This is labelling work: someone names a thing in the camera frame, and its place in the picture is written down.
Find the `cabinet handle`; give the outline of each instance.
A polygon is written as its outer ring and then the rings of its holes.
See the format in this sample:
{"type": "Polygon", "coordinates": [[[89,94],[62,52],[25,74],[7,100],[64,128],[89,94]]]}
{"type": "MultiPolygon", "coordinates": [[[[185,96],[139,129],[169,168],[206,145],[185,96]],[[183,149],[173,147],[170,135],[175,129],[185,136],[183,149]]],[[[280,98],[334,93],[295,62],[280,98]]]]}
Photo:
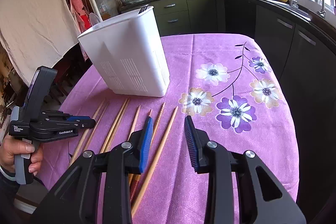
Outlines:
{"type": "Polygon", "coordinates": [[[301,36],[301,37],[303,37],[304,39],[306,39],[310,44],[312,44],[312,45],[316,45],[316,42],[314,41],[314,40],[311,40],[309,37],[307,37],[304,33],[302,33],[302,32],[300,32],[299,31],[299,35],[301,36]]]}
{"type": "Polygon", "coordinates": [[[290,25],[290,24],[288,24],[288,23],[286,23],[286,22],[282,21],[281,19],[277,19],[277,21],[278,21],[279,23],[281,23],[282,25],[284,25],[284,26],[286,26],[286,27],[290,28],[290,29],[292,29],[292,28],[293,28],[293,26],[292,26],[292,25],[290,25]]]}

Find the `hand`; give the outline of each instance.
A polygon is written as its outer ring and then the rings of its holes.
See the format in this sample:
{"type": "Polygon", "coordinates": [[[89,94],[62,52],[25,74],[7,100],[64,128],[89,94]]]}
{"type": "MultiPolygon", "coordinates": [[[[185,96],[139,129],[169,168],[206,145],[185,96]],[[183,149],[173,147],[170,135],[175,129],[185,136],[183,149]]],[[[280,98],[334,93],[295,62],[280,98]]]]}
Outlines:
{"type": "Polygon", "coordinates": [[[36,175],[41,168],[43,159],[42,144],[40,144],[38,150],[35,151],[34,145],[21,140],[16,140],[14,137],[6,135],[0,146],[0,165],[7,171],[14,173],[14,155],[19,154],[31,154],[29,173],[36,175]]]}

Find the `white cloth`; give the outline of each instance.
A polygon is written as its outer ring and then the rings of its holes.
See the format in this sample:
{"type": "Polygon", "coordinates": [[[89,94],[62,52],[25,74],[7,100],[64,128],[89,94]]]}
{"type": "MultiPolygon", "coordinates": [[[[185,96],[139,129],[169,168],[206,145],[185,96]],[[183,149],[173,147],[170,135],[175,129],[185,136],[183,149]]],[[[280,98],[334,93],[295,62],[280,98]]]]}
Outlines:
{"type": "Polygon", "coordinates": [[[53,67],[79,34],[65,0],[0,0],[0,41],[27,85],[39,66],[53,67]]]}

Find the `table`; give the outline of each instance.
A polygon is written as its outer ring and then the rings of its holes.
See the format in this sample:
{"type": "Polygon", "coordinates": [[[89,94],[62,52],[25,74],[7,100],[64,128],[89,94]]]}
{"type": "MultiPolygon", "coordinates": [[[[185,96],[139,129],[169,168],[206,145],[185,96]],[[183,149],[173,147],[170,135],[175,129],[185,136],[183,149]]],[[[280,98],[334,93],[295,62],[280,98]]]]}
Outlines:
{"type": "MultiPolygon", "coordinates": [[[[184,137],[184,118],[193,116],[196,128],[228,150],[253,150],[296,199],[299,156],[293,120],[279,83],[260,47],[239,34],[190,34],[162,37],[170,85],[162,98],[128,96],[125,112],[112,147],[125,141],[135,112],[141,112],[135,130],[142,128],[147,113],[156,118],[166,102],[153,140],[149,162],[156,151],[170,116],[179,106],[151,182],[133,223],[203,223],[208,175],[191,167],[184,137]]],[[[110,101],[90,149],[98,153],[126,95],[109,90],[92,66],[79,80],[60,110],[92,116],[104,98],[110,101]]],[[[40,179],[50,189],[69,164],[80,136],[44,144],[40,179]]],[[[234,196],[238,200],[236,183],[234,196]]],[[[238,223],[238,205],[235,220],[238,223]]]]}

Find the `metal screw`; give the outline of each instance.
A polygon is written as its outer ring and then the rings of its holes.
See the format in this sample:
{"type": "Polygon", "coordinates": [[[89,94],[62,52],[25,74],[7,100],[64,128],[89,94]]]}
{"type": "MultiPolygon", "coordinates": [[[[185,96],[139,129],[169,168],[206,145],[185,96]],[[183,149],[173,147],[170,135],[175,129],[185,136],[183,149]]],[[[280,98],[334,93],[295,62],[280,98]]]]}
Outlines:
{"type": "Polygon", "coordinates": [[[132,144],[131,144],[130,142],[123,142],[123,143],[121,144],[121,147],[122,147],[122,148],[125,148],[125,149],[129,149],[129,148],[132,147],[132,144]]]}
{"type": "Polygon", "coordinates": [[[255,157],[255,153],[251,150],[247,150],[245,152],[246,156],[248,156],[249,158],[254,158],[255,157]]]}
{"type": "Polygon", "coordinates": [[[86,150],[83,152],[83,157],[84,158],[90,158],[92,156],[92,151],[86,150]]]}
{"type": "Polygon", "coordinates": [[[207,143],[207,146],[211,147],[211,148],[216,148],[217,147],[217,143],[214,141],[210,141],[207,143]]]}

